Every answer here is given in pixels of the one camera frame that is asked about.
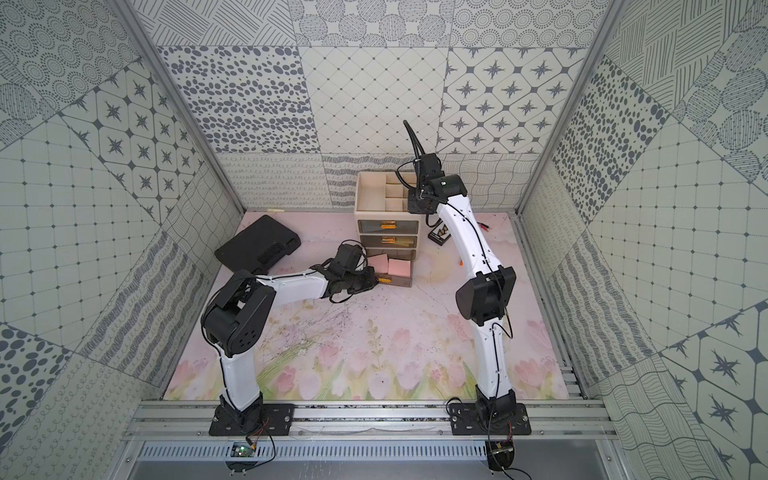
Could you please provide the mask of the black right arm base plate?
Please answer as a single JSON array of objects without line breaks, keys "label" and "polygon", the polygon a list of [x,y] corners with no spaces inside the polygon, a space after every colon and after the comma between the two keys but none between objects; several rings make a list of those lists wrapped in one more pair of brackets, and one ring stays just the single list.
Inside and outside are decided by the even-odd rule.
[{"label": "black right arm base plate", "polygon": [[526,436],[532,434],[532,427],[527,408],[517,403],[515,412],[499,414],[488,420],[483,417],[475,405],[463,402],[450,402],[445,406],[453,436]]}]

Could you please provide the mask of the pink sticky pad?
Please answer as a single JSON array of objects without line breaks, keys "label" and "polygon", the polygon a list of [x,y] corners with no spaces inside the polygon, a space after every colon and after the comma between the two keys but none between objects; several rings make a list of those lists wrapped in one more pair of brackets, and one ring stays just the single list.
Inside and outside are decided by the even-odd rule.
[{"label": "pink sticky pad", "polygon": [[389,275],[393,277],[410,278],[412,276],[411,270],[412,264],[410,260],[396,258],[389,259]]},{"label": "pink sticky pad", "polygon": [[389,258],[386,254],[369,256],[368,265],[373,267],[377,274],[387,274],[389,272]]}]

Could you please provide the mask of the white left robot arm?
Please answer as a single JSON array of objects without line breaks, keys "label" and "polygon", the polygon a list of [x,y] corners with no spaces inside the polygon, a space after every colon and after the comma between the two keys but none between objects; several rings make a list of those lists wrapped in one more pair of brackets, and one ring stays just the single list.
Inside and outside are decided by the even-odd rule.
[{"label": "white left robot arm", "polygon": [[378,284],[371,267],[339,274],[316,265],[303,272],[259,276],[239,271],[216,293],[201,318],[204,339],[217,351],[224,390],[214,411],[213,437],[286,436],[295,406],[267,404],[256,379],[252,350],[275,307],[305,300],[327,299],[342,292],[352,297]]}]

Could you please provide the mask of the translucent drawer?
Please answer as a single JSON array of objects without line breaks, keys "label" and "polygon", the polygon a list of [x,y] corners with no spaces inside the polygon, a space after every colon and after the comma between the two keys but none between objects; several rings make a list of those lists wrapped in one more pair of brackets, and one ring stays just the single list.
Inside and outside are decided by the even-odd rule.
[{"label": "translucent drawer", "polygon": [[381,284],[410,288],[416,253],[414,249],[373,248],[367,250],[367,259]]},{"label": "translucent drawer", "polygon": [[362,219],[357,221],[360,234],[416,235],[419,222],[414,220]]},{"label": "translucent drawer", "polygon": [[360,242],[366,248],[416,249],[418,237],[415,235],[361,235]]}]

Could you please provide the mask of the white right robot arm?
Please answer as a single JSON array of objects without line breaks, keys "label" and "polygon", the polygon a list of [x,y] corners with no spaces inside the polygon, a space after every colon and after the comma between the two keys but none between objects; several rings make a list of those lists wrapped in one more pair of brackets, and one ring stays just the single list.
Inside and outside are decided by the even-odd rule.
[{"label": "white right robot arm", "polygon": [[516,272],[502,265],[485,240],[461,177],[446,174],[437,154],[428,154],[411,125],[403,125],[414,150],[410,164],[416,180],[410,184],[400,172],[396,177],[407,190],[408,212],[438,216],[463,262],[466,281],[456,291],[455,300],[461,316],[473,328],[478,420],[491,426],[517,413],[503,349],[503,338],[512,335],[507,306]]}]

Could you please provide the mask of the black plastic tool case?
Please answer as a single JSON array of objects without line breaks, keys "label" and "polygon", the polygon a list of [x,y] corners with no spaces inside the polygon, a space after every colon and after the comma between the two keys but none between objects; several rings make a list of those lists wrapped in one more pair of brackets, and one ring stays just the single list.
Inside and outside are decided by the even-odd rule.
[{"label": "black plastic tool case", "polygon": [[268,274],[282,258],[301,246],[300,237],[272,217],[263,215],[215,251],[216,259],[233,273]]}]

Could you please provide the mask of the aluminium mounting rail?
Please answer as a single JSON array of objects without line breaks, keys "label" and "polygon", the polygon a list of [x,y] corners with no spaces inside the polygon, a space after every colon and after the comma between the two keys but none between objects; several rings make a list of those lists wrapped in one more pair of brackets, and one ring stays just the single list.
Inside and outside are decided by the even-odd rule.
[{"label": "aluminium mounting rail", "polygon": [[603,445],[618,435],[597,400],[527,401],[532,434],[453,436],[447,403],[298,402],[288,436],[208,434],[213,401],[146,401],[123,436],[140,460],[260,463],[289,460],[482,460],[488,441]]}]

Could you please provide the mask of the beige drawer organizer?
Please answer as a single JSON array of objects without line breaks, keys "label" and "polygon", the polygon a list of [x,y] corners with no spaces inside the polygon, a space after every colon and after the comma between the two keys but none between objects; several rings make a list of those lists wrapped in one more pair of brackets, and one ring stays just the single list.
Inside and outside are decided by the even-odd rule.
[{"label": "beige drawer organizer", "polygon": [[419,222],[418,246],[423,233],[423,220],[407,211],[408,190],[401,184],[394,172],[363,171],[357,176],[354,217],[358,231],[358,220],[414,220]]}]

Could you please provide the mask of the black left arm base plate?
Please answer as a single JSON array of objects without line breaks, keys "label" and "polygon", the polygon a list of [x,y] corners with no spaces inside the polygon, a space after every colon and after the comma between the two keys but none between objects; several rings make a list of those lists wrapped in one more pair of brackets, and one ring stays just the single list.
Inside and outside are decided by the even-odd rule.
[{"label": "black left arm base plate", "polygon": [[267,403],[239,411],[226,402],[215,409],[208,434],[212,437],[288,436],[296,406],[291,403]]}]

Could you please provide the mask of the black battery holder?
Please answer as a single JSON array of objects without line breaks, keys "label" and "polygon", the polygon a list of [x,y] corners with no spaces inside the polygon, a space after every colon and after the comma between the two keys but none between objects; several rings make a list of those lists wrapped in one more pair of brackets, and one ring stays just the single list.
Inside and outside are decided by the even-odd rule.
[{"label": "black battery holder", "polygon": [[[433,241],[434,243],[442,246],[445,243],[447,243],[447,241],[451,238],[452,234],[449,233],[449,227],[446,226],[446,224],[441,219],[436,220],[434,224],[430,224],[428,220],[425,223],[426,223],[426,226],[429,228],[429,233],[427,235],[427,238]],[[477,226],[480,228],[481,231],[484,231],[484,232],[487,232],[490,230],[490,226],[483,222],[478,222]],[[475,238],[474,233],[472,233],[469,236]],[[470,243],[469,236],[465,234],[462,237],[464,239],[463,243],[465,245],[468,245]]]}]

